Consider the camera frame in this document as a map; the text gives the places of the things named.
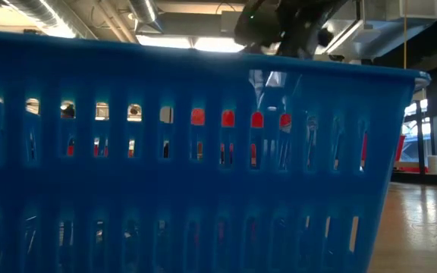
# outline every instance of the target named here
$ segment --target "pipe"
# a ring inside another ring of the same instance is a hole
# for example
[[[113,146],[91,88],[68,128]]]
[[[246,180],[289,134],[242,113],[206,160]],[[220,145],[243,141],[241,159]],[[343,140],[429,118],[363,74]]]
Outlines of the pipe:
[[[102,17],[104,18],[105,23],[108,24],[112,32],[118,37],[118,39],[121,42],[127,42],[127,39],[124,38],[124,36],[122,36],[121,31],[118,30],[118,28],[114,25],[114,22],[112,22],[111,18],[109,18],[109,16],[106,14],[104,8],[102,8],[102,6],[99,4],[97,0],[93,0],[93,1],[94,1],[94,7],[97,9],[98,12],[100,12]]]
[[[129,42],[138,42],[136,36],[129,31],[127,25],[124,23],[121,17],[119,17],[118,12],[114,9],[111,3],[108,0],[101,0],[101,3],[104,5],[104,9],[110,13],[111,17],[113,17],[116,23],[118,23],[121,31],[124,33],[127,39],[129,39]]]
[[[158,21],[158,8],[153,0],[129,0],[130,9],[141,24],[163,33]]]
[[[97,36],[63,0],[3,1],[18,13],[28,17],[46,35],[97,39]]]

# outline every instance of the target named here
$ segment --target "ventilation duct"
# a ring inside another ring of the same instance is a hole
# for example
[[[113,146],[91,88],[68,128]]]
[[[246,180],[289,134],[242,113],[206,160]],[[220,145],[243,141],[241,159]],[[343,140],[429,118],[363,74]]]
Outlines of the ventilation duct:
[[[139,23],[163,33],[158,19],[158,8],[153,0],[129,0],[129,5]]]
[[[97,39],[96,35],[63,0],[3,0],[27,16],[46,35]]]

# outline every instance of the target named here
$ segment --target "blue plastic basket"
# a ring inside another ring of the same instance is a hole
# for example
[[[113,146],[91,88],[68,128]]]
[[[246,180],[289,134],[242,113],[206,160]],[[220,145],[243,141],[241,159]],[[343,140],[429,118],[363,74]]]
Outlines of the blue plastic basket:
[[[404,108],[428,82],[0,33],[0,272],[366,272]]]

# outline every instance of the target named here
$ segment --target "fluorescent light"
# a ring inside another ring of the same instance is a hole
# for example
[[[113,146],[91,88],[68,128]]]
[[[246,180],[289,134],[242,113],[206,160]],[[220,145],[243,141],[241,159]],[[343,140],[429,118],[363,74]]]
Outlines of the fluorescent light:
[[[202,37],[195,43],[195,49],[208,52],[239,52],[244,48],[238,45],[232,38]]]
[[[161,46],[176,49],[190,49],[190,40],[187,37],[169,37],[169,36],[143,36],[137,35],[137,39],[143,46]]]
[[[350,36],[352,36],[355,31],[359,29],[363,25],[363,20],[359,20],[356,22],[343,36],[340,36],[340,39],[334,41],[331,43],[331,46],[329,46],[326,49],[326,53],[330,54],[332,53],[337,47],[339,47],[342,43],[344,43]]]

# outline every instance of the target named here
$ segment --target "wooden floor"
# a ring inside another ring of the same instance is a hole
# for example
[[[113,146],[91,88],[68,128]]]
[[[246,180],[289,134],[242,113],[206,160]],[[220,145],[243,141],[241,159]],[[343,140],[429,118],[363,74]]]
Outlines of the wooden floor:
[[[437,273],[437,187],[391,183],[369,273]]]

